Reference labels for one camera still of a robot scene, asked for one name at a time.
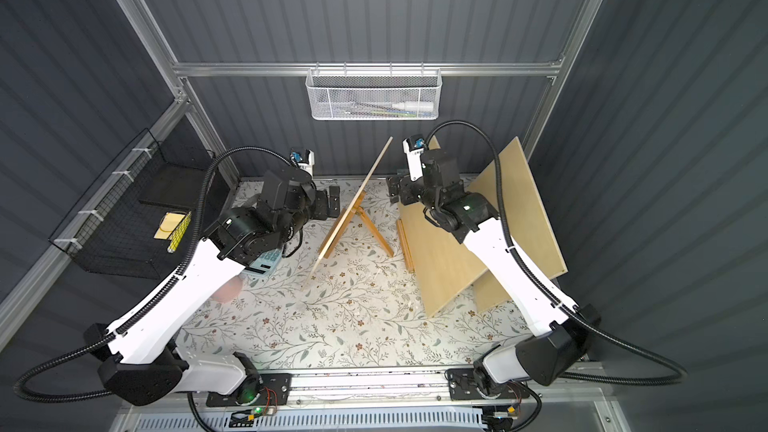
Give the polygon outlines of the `wooden easel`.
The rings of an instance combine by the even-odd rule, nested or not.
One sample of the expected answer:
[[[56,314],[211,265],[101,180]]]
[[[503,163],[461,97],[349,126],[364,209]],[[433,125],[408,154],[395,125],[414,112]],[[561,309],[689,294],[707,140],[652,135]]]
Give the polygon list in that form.
[[[324,259],[327,259],[330,257],[330,255],[333,253],[334,248],[339,244],[341,240],[341,236],[346,231],[348,226],[350,225],[351,221],[354,218],[359,218],[362,225],[373,235],[373,237],[376,239],[376,241],[379,243],[381,248],[384,250],[384,252],[389,256],[394,256],[394,250],[389,245],[387,240],[384,238],[384,236],[381,234],[381,232],[378,230],[376,225],[373,223],[371,217],[366,213],[366,211],[362,207],[363,199],[365,198],[366,193],[363,192],[362,197],[358,201],[358,205],[353,210],[351,218],[349,219],[349,223],[341,229],[340,234],[336,237],[334,244],[331,246],[330,250],[328,251],[326,257]]]
[[[396,221],[396,227],[397,227],[397,233],[398,233],[398,239],[400,242],[400,248],[403,253],[403,258],[405,262],[405,268],[409,273],[415,272],[415,266],[412,259],[412,254],[410,250],[410,246],[407,240],[407,235],[405,231],[405,227],[403,224],[403,221],[401,219],[398,219]]]

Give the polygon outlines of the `large plywood board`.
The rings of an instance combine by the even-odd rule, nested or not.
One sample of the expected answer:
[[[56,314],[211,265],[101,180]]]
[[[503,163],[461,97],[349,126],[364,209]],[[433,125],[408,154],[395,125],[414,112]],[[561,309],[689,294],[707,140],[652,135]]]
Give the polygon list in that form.
[[[568,272],[521,142],[514,138],[499,154],[503,198],[513,239],[550,279]],[[470,285],[477,311],[484,313],[510,300],[493,275],[467,254]]]

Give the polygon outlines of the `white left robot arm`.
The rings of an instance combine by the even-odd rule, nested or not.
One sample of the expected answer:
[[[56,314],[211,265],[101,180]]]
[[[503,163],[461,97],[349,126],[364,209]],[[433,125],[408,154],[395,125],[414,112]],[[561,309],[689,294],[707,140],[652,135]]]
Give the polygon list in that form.
[[[318,188],[310,173],[282,167],[264,177],[262,190],[240,207],[223,212],[191,244],[191,260],[142,300],[150,311],[138,321],[133,308],[106,327],[114,340],[100,352],[104,388],[136,405],[171,393],[209,392],[251,405],[263,397],[263,381],[243,353],[198,354],[175,337],[182,325],[219,289],[252,271],[265,253],[285,256],[286,244],[302,238],[312,220],[340,214],[340,190]]]

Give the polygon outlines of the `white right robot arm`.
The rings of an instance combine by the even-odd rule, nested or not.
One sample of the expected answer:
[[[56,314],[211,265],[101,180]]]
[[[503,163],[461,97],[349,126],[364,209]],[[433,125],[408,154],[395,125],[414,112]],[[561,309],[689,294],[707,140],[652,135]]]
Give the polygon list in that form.
[[[481,394],[503,383],[548,386],[585,355],[588,331],[564,312],[577,303],[555,285],[567,270],[519,141],[469,185],[443,149],[403,145],[407,171],[387,180],[400,207],[408,257],[433,316],[467,288],[484,312],[514,302],[528,332],[473,364]]]

